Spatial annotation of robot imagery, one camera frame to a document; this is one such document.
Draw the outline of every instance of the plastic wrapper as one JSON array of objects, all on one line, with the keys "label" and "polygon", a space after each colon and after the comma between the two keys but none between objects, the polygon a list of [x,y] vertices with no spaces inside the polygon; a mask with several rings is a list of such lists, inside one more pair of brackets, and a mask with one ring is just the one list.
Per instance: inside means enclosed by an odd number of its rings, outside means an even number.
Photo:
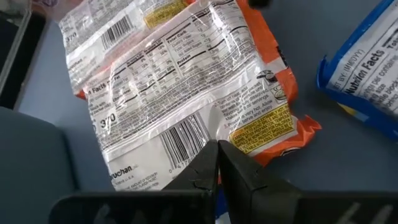
[{"label": "plastic wrapper", "polygon": [[58,22],[74,94],[192,0],[34,0]]},{"label": "plastic wrapper", "polygon": [[383,0],[330,63],[318,86],[366,124],[398,140],[398,1]]},{"label": "plastic wrapper", "polygon": [[83,90],[117,190],[163,188],[209,139],[267,164],[320,128],[291,115],[295,78],[243,0],[189,5]]}]

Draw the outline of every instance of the black plastic object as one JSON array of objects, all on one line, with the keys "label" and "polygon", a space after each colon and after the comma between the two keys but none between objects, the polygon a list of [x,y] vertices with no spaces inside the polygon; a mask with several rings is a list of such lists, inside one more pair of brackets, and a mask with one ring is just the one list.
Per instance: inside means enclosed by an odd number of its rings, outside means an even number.
[{"label": "black plastic object", "polygon": [[272,3],[272,0],[248,0],[249,6],[255,9],[267,7]]},{"label": "black plastic object", "polygon": [[11,45],[18,31],[18,26],[0,17],[0,72],[6,63]]},{"label": "black plastic object", "polygon": [[35,12],[32,12],[30,15],[27,27],[22,34],[21,43],[17,48],[16,56],[14,60],[8,62],[11,63],[11,69],[9,72],[3,73],[0,77],[0,106],[9,109],[14,108],[36,46],[43,32],[45,22],[45,18]]},{"label": "black plastic object", "polygon": [[161,191],[75,195],[50,223],[214,223],[218,168],[232,224],[398,223],[396,194],[303,192],[227,141],[208,142]]}]

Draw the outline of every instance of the blue snack bag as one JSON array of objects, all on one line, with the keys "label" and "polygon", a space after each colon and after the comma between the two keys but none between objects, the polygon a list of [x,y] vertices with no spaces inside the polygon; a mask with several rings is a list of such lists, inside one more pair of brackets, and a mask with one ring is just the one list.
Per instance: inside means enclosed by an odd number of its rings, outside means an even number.
[{"label": "blue snack bag", "polygon": [[398,0],[383,0],[330,62],[317,85],[347,112],[398,140]]}]

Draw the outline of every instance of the orange packaging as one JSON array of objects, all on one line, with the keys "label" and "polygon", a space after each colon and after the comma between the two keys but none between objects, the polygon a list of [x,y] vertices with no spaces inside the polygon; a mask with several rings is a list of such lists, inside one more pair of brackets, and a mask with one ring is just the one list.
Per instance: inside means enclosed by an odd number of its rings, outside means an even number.
[{"label": "orange packaging", "polygon": [[293,73],[244,0],[192,3],[83,91],[116,190],[162,189],[210,139],[265,165],[320,129],[291,114]]}]

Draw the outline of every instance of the white label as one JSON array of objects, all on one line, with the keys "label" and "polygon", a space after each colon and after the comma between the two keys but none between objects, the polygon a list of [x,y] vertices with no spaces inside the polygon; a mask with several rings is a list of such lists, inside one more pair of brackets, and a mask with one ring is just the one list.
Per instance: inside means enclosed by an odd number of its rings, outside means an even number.
[{"label": "white label", "polygon": [[118,190],[161,189],[209,139],[254,156],[297,134],[235,1],[196,2],[84,88]]},{"label": "white label", "polygon": [[[116,58],[152,32],[145,22],[148,13],[163,7],[161,13],[176,14],[185,7],[182,2],[173,2],[175,0],[137,3],[132,0],[84,0],[70,11],[59,26],[73,92],[78,93],[92,75],[110,66]],[[164,22],[174,14],[159,20]],[[151,27],[160,24],[157,19],[156,15],[152,16]]]},{"label": "white label", "polygon": [[340,60],[327,88],[398,115],[398,8],[394,1]]}]

